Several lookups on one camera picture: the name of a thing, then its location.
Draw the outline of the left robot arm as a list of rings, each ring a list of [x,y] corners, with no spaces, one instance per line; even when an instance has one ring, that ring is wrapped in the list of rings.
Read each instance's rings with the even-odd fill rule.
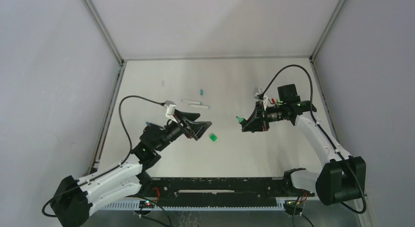
[[[49,205],[64,227],[80,227],[104,206],[135,195],[152,182],[146,170],[160,159],[160,152],[180,136],[199,140],[212,125],[198,121],[199,113],[175,110],[165,126],[144,128],[139,143],[128,155],[107,168],[89,175],[63,178]]]

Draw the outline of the black marker red cap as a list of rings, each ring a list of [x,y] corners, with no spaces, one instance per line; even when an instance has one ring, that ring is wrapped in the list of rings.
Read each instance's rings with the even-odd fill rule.
[[[242,126],[244,126],[244,125],[246,125],[247,124],[247,120],[246,119],[244,119],[244,118],[242,118],[242,117],[236,117],[236,119],[238,120],[238,123],[240,124],[240,125],[242,125]]]

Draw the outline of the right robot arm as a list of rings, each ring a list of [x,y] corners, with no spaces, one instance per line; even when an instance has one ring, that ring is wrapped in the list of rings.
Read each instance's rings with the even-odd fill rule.
[[[284,179],[289,188],[316,194],[324,205],[345,204],[364,199],[366,163],[362,157],[352,156],[339,142],[326,132],[317,109],[309,101],[300,99],[294,84],[278,87],[280,100],[268,105],[270,100],[255,88],[257,99],[248,119],[239,119],[243,132],[265,132],[270,123],[287,120],[307,139],[322,165],[320,172],[305,168],[285,171]]]

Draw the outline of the white pen blue end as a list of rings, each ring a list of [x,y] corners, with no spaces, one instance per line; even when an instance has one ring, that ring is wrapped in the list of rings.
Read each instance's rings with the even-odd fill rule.
[[[198,105],[198,104],[189,104],[190,107],[200,108],[200,109],[209,109],[209,106],[206,105]]]

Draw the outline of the green square cap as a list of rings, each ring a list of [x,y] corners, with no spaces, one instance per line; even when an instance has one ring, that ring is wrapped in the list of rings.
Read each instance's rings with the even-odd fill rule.
[[[209,135],[209,138],[213,142],[215,142],[217,140],[217,136],[215,134],[213,134],[213,133]]]

